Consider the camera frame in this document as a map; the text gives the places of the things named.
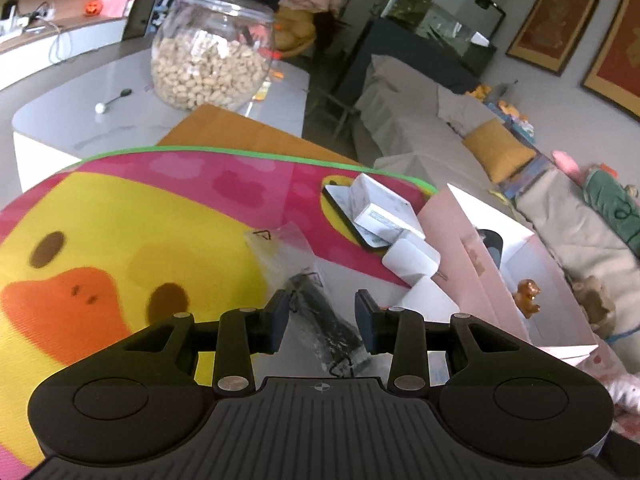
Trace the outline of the glass jar of peanuts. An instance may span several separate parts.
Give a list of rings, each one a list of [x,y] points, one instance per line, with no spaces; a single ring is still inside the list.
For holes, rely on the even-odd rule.
[[[273,10],[253,0],[180,0],[152,43],[156,95],[178,110],[237,110],[270,72],[273,24]]]

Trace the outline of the green stuffed toy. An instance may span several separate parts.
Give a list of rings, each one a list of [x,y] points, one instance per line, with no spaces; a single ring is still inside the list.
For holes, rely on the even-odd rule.
[[[636,257],[640,255],[640,218],[636,201],[606,171],[591,169],[582,186],[585,202]]]

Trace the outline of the pink cardboard box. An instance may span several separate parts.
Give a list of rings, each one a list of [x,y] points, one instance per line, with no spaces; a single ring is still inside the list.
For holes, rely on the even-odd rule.
[[[434,281],[461,312],[573,365],[598,348],[564,273],[533,231],[452,185],[431,196],[418,219],[440,253]],[[512,297],[521,280],[540,288],[540,311],[531,318]]]

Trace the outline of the black item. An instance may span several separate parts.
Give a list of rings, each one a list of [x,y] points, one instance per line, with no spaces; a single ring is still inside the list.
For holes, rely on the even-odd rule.
[[[257,260],[268,290],[290,294],[295,337],[335,378],[355,378],[372,366],[356,327],[337,310],[319,259],[292,222],[271,230],[250,231],[245,243]]]

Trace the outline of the orange toy dinosaur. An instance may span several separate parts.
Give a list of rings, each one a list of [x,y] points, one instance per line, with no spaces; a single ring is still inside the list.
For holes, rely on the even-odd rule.
[[[521,280],[518,282],[518,289],[512,295],[514,304],[521,314],[526,318],[531,318],[540,311],[535,299],[540,294],[540,288],[533,280]]]

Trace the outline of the glass fish tank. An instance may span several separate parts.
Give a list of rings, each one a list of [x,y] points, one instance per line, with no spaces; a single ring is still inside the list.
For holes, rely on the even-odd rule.
[[[494,57],[492,40],[506,18],[494,0],[381,0],[376,12],[426,39],[475,76]]]

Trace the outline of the red gold framed picture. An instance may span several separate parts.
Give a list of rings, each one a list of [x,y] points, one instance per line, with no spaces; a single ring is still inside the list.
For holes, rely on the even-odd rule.
[[[640,0],[620,0],[582,86],[639,117]]]

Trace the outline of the white rounded charger box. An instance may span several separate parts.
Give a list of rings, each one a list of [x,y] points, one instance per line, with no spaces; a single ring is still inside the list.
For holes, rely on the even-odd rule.
[[[440,253],[411,232],[403,232],[382,258],[383,266],[401,281],[414,286],[439,270]]]

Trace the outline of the orange cardboard sheet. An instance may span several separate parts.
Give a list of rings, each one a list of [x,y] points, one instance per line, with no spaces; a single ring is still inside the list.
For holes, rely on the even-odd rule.
[[[186,116],[157,146],[230,148],[359,166],[356,160],[318,144],[208,104]]]

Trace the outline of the mustard yellow cushion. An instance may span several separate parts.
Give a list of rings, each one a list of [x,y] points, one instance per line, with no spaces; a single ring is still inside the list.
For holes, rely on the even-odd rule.
[[[491,119],[469,133],[462,144],[483,167],[493,184],[509,179],[537,155],[498,121]]]

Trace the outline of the orange pumpkin toy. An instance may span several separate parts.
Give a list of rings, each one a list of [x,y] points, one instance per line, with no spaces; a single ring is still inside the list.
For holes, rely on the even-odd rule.
[[[89,0],[84,5],[85,16],[97,16],[103,11],[102,0]]]

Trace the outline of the black white spoon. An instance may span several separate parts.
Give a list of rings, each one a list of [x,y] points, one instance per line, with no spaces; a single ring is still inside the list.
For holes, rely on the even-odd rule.
[[[96,103],[96,106],[94,107],[94,112],[98,115],[103,115],[107,112],[108,108],[114,104],[117,100],[122,99],[122,98],[126,98],[126,96],[130,96],[130,94],[132,93],[132,90],[129,88],[125,88],[122,89],[121,92],[119,92],[119,94],[117,96],[114,96],[113,99],[110,99],[108,101],[105,102],[99,102]]]

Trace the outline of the white Apple cable box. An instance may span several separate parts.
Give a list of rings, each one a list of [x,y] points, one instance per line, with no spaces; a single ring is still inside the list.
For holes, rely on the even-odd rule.
[[[360,174],[349,187],[349,197],[356,226],[390,244],[405,232],[424,240],[424,232],[408,200],[377,180]]]

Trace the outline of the white wall shelf unit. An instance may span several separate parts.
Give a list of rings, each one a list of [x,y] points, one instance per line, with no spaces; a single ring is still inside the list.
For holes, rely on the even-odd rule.
[[[89,0],[1,0],[1,87],[75,56],[122,40],[134,0],[102,0],[85,16]]]

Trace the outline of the colourful foam play mat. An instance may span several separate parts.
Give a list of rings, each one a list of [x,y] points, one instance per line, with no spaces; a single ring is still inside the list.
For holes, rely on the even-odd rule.
[[[323,197],[360,168],[223,148],[150,148],[82,162],[1,213],[1,474],[41,460],[34,389],[66,365],[177,312],[215,321],[260,307],[271,286],[250,232],[294,224],[334,308],[358,289],[390,306],[406,286],[363,249]]]

